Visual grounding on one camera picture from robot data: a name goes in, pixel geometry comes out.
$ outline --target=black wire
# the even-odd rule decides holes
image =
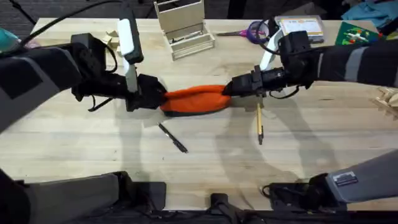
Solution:
[[[216,204],[217,206],[219,206],[219,205],[225,205],[224,203],[222,203],[222,202],[220,202],[220,203],[218,203],[218,204]],[[224,216],[225,218],[227,218],[228,219],[228,221],[231,223],[231,224],[234,224],[233,223],[233,217],[230,217],[229,215],[227,215],[227,214],[225,214],[225,212],[223,212],[220,208],[218,208],[218,210],[221,212],[221,214],[222,214],[222,216]],[[236,211],[234,212],[234,217],[237,219],[237,220],[239,220],[240,221],[240,218],[239,218],[239,215],[236,213]]]
[[[29,22],[30,22],[31,24],[36,25],[36,22],[37,22],[37,21],[35,21],[35,20],[22,8],[22,6],[21,6],[17,1],[15,1],[15,0],[8,0],[8,1],[12,4],[13,8],[17,9],[20,13],[22,13],[22,15],[24,15],[25,18],[26,18],[27,20],[29,20]]]
[[[264,191],[267,188],[269,188],[269,185],[265,185],[265,186],[262,187],[262,189],[261,189],[262,196],[264,196],[264,197],[266,197],[268,199],[271,199],[271,196]]]
[[[174,212],[174,214],[170,215],[169,217],[160,216],[160,215],[158,215],[158,216],[156,216],[156,217],[152,217],[150,214],[147,214],[147,213],[142,212],[142,211],[140,211],[140,210],[134,210],[134,211],[136,211],[137,213],[140,213],[142,216],[144,216],[144,217],[150,219],[151,221],[157,221],[157,222],[180,222],[180,221],[188,221],[188,220],[193,220],[193,219],[201,218],[201,217],[203,217],[203,216],[205,216],[205,215],[222,216],[222,217],[227,218],[229,221],[231,221],[231,220],[230,220],[230,217],[229,217],[227,214],[225,214],[222,210],[220,210],[219,206],[222,205],[222,204],[224,204],[224,203],[223,203],[223,202],[216,203],[216,204],[214,204],[213,206],[211,206],[210,208],[206,209],[205,212],[203,212],[203,213],[194,214],[194,215],[192,215],[192,216],[190,216],[190,217],[184,217],[184,218],[177,218],[177,215],[179,215],[179,214],[180,214],[180,215],[184,214],[184,213],[179,212],[179,211]],[[211,214],[211,213],[210,213],[213,209],[216,209],[216,208],[221,212],[221,214]]]
[[[108,73],[114,73],[116,72],[116,70],[118,69],[118,61],[116,60],[116,55],[114,54],[114,51],[112,50],[112,48],[110,46],[108,46],[107,44],[105,44],[105,47],[107,48],[107,50],[111,53],[111,56],[114,60],[114,68],[110,71],[107,71]]]
[[[304,196],[305,195],[304,192],[299,192],[297,190],[291,190],[291,189],[288,189],[287,187],[281,187],[279,189],[284,190],[284,191],[289,192],[289,193],[292,193],[292,194],[295,194],[295,195],[299,195],[299,196]]]
[[[370,224],[370,223],[386,223],[380,220],[352,220],[349,217],[311,217],[312,215],[306,214],[307,217],[287,217],[285,215],[255,215],[263,220],[278,220],[278,221],[292,221],[292,222],[316,222],[316,223],[344,223],[344,224]],[[387,221],[387,223],[396,223],[396,220]]]
[[[299,91],[300,91],[300,87],[296,86],[296,89],[293,92],[291,92],[288,95],[286,95],[286,96],[281,96],[281,97],[274,96],[274,95],[272,95],[273,91],[270,91],[268,94],[269,94],[269,96],[271,96],[271,97],[273,97],[275,99],[283,100],[283,99],[287,99],[287,98],[290,98],[290,97],[296,95],[296,93],[298,93]]]
[[[279,7],[279,9],[280,9],[279,11],[283,10],[283,7],[285,7],[285,5],[286,5],[289,1],[290,1],[290,0],[286,0],[286,1]],[[267,20],[267,19],[263,19],[263,20],[260,22],[260,24],[265,24],[266,20]],[[259,31],[260,31],[260,27],[257,27],[257,29],[256,29],[256,39],[257,39],[258,42],[259,42],[259,40],[260,40]],[[265,46],[263,43],[261,43],[261,42],[259,42],[259,45],[260,45],[260,47],[262,47],[264,50],[268,51],[268,52],[271,53],[271,54],[280,55],[280,53],[275,52],[275,51],[269,49],[268,47],[266,47],[266,46]]]
[[[90,4],[90,5],[88,5],[88,6],[86,6],[86,7],[83,7],[83,8],[81,8],[81,9],[79,9],[79,10],[76,10],[76,11],[73,11],[73,12],[69,12],[68,14],[65,14],[65,15],[63,15],[63,16],[61,16],[61,17],[59,17],[59,18],[57,18],[57,19],[55,19],[55,20],[49,22],[48,24],[46,24],[45,26],[43,26],[43,27],[40,28],[39,30],[37,30],[37,31],[33,32],[31,35],[27,36],[25,39],[23,39],[23,40],[20,42],[20,48],[23,47],[23,46],[25,46],[25,44],[27,44],[27,43],[28,43],[29,41],[31,41],[33,38],[37,37],[38,35],[40,35],[40,34],[43,33],[44,31],[46,31],[48,28],[54,26],[55,24],[59,23],[60,21],[66,19],[66,18],[68,18],[68,17],[71,17],[71,16],[74,16],[74,15],[76,15],[76,14],[78,14],[78,13],[84,12],[84,11],[86,11],[86,10],[88,10],[88,9],[91,9],[92,7],[100,6],[100,5],[102,5],[102,4],[107,4],[107,3],[116,3],[116,2],[117,2],[117,3],[121,3],[122,1],[121,1],[121,0],[107,0],[107,1],[101,1],[101,2],[94,3],[94,4]]]
[[[143,190],[141,190],[140,192],[143,194],[143,196],[144,196],[144,197],[147,199],[147,201],[149,202],[149,205],[152,207],[151,210],[158,211],[158,209],[157,209],[157,207],[156,207],[156,205],[155,205],[155,202],[151,199],[151,197],[149,196],[149,194],[148,194],[147,192],[143,191]]]
[[[99,105],[96,106],[95,105],[95,97],[93,95],[92,95],[92,97],[93,97],[94,105],[93,105],[92,108],[88,109],[89,112],[94,112],[94,111],[100,109],[101,107],[105,106],[107,103],[109,103],[110,101],[112,101],[114,99],[114,98],[108,98],[108,99],[104,100],[102,103],[100,103]]]
[[[261,23],[265,23],[267,19],[263,19],[261,21]],[[274,55],[281,55],[279,52],[273,51],[271,49],[269,49],[268,47],[266,47],[260,40],[260,35],[259,35],[259,31],[260,31],[260,26],[256,28],[256,40],[259,42],[258,44],[260,45],[260,47],[262,47],[264,50],[268,51],[271,54]],[[287,53],[284,55],[298,55],[298,54],[303,54],[303,53],[308,53],[308,52],[313,52],[313,51],[317,51],[317,50],[323,50],[329,48],[329,46],[324,46],[324,47],[317,47],[317,48],[313,48],[313,49],[308,49],[308,50],[304,50],[301,52],[292,52],[292,53]]]
[[[105,215],[109,215],[109,214],[112,214],[112,213],[116,213],[116,212],[120,212],[120,211],[123,211],[125,208],[127,208],[128,206],[125,204],[125,203],[120,203],[120,204],[114,204],[114,205],[111,205],[110,207],[108,207],[105,211],[103,211],[103,210],[100,210],[99,212],[99,214],[96,214],[95,212],[94,213],[91,213],[91,214],[89,214],[89,215],[87,215],[87,216],[84,216],[84,217],[82,217],[82,218],[84,218],[84,219],[92,219],[92,218],[102,218],[102,217],[104,217]]]
[[[148,19],[154,9],[155,9],[155,6],[151,6],[150,9],[147,11],[147,14],[144,16],[144,18]]]

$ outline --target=wooden block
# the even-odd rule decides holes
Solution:
[[[109,46],[111,48],[117,48],[120,45],[119,43],[119,37],[112,37],[111,42],[109,43]]]
[[[159,6],[175,1],[178,0],[169,0],[159,4],[156,1],[154,2],[160,28],[173,60],[213,48],[215,39],[208,32],[204,22],[205,7],[203,0],[159,11]],[[179,39],[179,41],[170,43],[170,40],[173,39]]]
[[[120,45],[119,45],[118,48],[116,49],[116,52],[118,53],[118,55],[119,55],[120,57],[123,57],[122,51],[121,51],[121,49],[120,49]]]
[[[108,45],[108,44],[111,42],[111,40],[112,40],[112,37],[109,36],[109,35],[106,35],[106,36],[104,36],[104,37],[101,39],[101,41],[102,41],[104,44],[106,44],[106,45]]]
[[[385,101],[389,101],[394,94],[398,93],[397,90],[392,88],[379,87],[378,90],[382,93],[380,100]]]
[[[398,108],[398,93],[396,93],[392,97],[390,97],[390,100],[388,101],[388,105],[393,108]]]
[[[382,109],[390,114],[392,114],[395,117],[398,117],[398,110],[395,110],[394,108],[390,107],[385,101],[380,100],[378,97],[376,99],[371,99],[371,101],[379,107],[379,109]]]
[[[116,32],[116,30],[114,29],[107,29],[106,34],[108,34],[111,37],[119,37],[118,32]]]

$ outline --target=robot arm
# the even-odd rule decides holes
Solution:
[[[281,37],[278,45],[283,68],[261,70],[267,65],[256,66],[251,73],[233,78],[224,94],[266,96],[268,91],[287,86],[309,88],[317,80],[398,87],[398,40],[311,49],[307,34],[295,32]],[[271,205],[274,210],[336,210],[347,203],[396,197],[397,161],[395,150],[347,169],[317,175],[307,184],[272,183],[267,186]],[[290,206],[280,208],[277,204]]]
[[[306,32],[294,32],[278,45],[283,67],[263,70],[267,64],[262,62],[251,73],[234,77],[224,94],[266,96],[287,86],[309,88],[314,81],[398,87],[398,40],[312,49]]]
[[[121,3],[120,19],[125,76],[105,70],[107,46],[91,34],[73,35],[70,44],[0,54],[0,132],[69,88],[78,101],[91,95],[124,99],[128,111],[161,105],[166,92],[162,84],[156,77],[137,76],[134,65],[144,57],[136,20],[126,1]]]

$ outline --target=label sticker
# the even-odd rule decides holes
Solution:
[[[344,174],[334,175],[333,181],[338,187],[346,186],[349,184],[358,183],[358,178],[356,178],[354,172],[345,172]]]
[[[308,36],[323,35],[317,18],[281,19],[280,24],[285,35],[302,30],[307,31]]]

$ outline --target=purple scissors handle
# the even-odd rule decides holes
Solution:
[[[227,37],[227,36],[241,36],[241,37],[245,37],[247,38],[250,42],[254,43],[254,44],[258,44],[258,40],[256,39],[256,35],[255,35],[255,30],[257,27],[261,26],[261,21],[254,21],[252,22],[248,29],[246,30],[240,30],[240,31],[235,31],[235,32],[225,32],[225,33],[221,33],[221,34],[217,34],[217,36],[220,37]],[[262,30],[259,31],[260,35],[266,35],[266,33]],[[269,40],[269,37],[263,37],[260,38],[260,42],[265,43]]]

